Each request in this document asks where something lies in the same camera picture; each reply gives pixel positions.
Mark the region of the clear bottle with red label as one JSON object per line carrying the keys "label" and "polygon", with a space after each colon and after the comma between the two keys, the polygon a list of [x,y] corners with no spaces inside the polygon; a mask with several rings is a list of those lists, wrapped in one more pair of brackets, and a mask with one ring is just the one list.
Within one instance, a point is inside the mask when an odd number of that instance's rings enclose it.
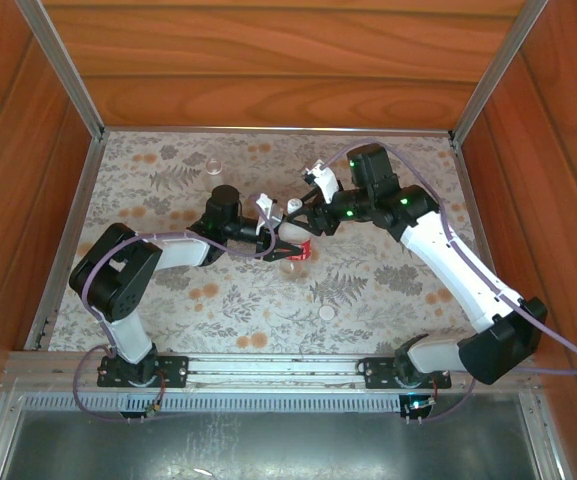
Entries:
{"label": "clear bottle with red label", "polygon": [[279,237],[301,249],[298,254],[290,255],[279,261],[279,269],[290,279],[297,279],[307,274],[307,267],[312,254],[312,235],[305,229],[284,221],[279,227]]}

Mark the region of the clear ribbed plastic jar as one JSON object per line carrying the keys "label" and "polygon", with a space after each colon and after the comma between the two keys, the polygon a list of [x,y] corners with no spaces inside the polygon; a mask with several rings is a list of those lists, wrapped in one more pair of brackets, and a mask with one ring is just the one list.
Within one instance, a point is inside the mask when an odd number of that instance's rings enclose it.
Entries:
{"label": "clear ribbed plastic jar", "polygon": [[223,165],[219,160],[209,159],[205,164],[205,185],[208,191],[224,184]]}

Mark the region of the floral patterned tablecloth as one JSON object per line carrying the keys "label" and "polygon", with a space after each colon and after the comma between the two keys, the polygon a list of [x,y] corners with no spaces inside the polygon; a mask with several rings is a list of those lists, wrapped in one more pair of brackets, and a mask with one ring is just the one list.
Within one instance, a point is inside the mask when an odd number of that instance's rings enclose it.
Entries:
{"label": "floral patterned tablecloth", "polygon": [[[78,238],[82,258],[121,222],[137,232],[179,231],[204,212],[205,164],[219,160],[243,200],[304,195],[303,168],[332,159],[348,135],[113,132]],[[137,311],[160,350],[179,353],[377,354],[422,334],[473,332],[432,271],[371,223],[314,238],[307,274],[229,254],[203,268],[155,273]],[[324,321],[319,309],[335,309]]]}

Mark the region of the grey metal sheet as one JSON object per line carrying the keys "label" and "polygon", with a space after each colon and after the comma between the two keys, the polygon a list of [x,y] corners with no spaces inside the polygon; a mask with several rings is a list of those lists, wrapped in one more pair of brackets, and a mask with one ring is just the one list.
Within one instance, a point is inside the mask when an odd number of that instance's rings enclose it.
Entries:
{"label": "grey metal sheet", "polygon": [[27,413],[5,480],[535,480],[513,402],[394,414],[201,413],[141,425]]}

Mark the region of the thin aluminium edge rail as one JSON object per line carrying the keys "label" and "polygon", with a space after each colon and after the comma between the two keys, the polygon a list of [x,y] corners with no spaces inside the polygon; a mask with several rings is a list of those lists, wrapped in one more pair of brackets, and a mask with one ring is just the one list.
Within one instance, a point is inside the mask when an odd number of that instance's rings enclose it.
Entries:
{"label": "thin aluminium edge rail", "polygon": [[351,135],[439,137],[450,138],[449,130],[441,129],[366,129],[331,127],[259,127],[259,126],[106,126],[105,132],[156,132],[156,133],[230,133],[230,134],[303,134],[303,135]]}

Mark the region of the wide grooved aluminium rail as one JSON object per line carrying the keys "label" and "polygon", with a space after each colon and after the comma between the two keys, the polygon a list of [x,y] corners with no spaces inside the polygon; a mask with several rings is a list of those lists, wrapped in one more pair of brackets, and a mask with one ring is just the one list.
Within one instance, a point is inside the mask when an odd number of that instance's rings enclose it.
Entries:
{"label": "wide grooved aluminium rail", "polygon": [[[192,393],[359,393],[365,380],[350,354],[188,355],[183,377]],[[22,351],[9,355],[0,387],[66,391],[82,352]]]}

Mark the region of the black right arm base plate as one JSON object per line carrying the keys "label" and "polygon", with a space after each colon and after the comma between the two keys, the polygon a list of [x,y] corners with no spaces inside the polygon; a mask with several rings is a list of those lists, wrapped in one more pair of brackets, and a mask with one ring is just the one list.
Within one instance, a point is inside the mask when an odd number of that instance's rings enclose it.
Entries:
{"label": "black right arm base plate", "polygon": [[357,372],[367,389],[449,389],[449,374],[441,371],[422,373],[406,356],[367,357],[358,361]]}

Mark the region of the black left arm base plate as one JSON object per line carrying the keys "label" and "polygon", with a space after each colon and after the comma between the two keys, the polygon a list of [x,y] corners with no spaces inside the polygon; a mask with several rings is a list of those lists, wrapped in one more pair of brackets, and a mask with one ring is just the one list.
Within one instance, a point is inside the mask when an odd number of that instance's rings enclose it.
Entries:
{"label": "black left arm base plate", "polygon": [[149,355],[138,364],[117,356],[104,356],[97,369],[101,388],[184,388],[189,359],[175,355]]}

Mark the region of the aluminium frame post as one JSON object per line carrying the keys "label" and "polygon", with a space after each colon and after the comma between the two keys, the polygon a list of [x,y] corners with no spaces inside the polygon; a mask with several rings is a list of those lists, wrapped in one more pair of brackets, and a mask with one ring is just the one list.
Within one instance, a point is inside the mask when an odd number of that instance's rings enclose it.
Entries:
{"label": "aluminium frame post", "polygon": [[15,0],[15,3],[88,132],[101,140],[104,122],[44,4],[41,0]]}
{"label": "aluminium frame post", "polygon": [[506,70],[519,52],[549,0],[526,0],[517,19],[494,54],[452,130],[452,142],[461,147]]}

